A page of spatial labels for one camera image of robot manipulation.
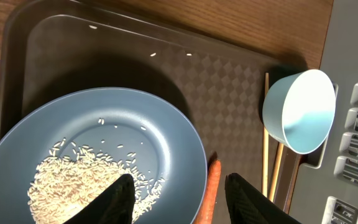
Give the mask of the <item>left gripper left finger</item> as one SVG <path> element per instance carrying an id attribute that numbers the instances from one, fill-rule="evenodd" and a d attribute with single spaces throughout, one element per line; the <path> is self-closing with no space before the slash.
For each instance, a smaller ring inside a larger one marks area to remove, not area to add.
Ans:
<path id="1" fill-rule="evenodd" d="M 134 204 L 134 179 L 124 174 L 64 224 L 131 224 Z"/>

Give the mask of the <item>large light blue bowl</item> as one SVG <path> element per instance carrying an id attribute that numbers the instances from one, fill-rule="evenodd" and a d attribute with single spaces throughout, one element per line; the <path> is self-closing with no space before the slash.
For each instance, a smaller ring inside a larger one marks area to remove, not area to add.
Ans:
<path id="1" fill-rule="evenodd" d="M 309 154 L 327 138 L 335 110 L 332 81 L 312 69 L 276 81 L 265 97 L 262 119 L 271 137 L 295 153 Z"/>

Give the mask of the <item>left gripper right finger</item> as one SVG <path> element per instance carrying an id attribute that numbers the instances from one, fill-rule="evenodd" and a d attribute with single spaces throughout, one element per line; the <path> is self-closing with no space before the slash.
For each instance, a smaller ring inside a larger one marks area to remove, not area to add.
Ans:
<path id="1" fill-rule="evenodd" d="M 238 173 L 226 176 L 225 194 L 232 224 L 300 224 Z"/>

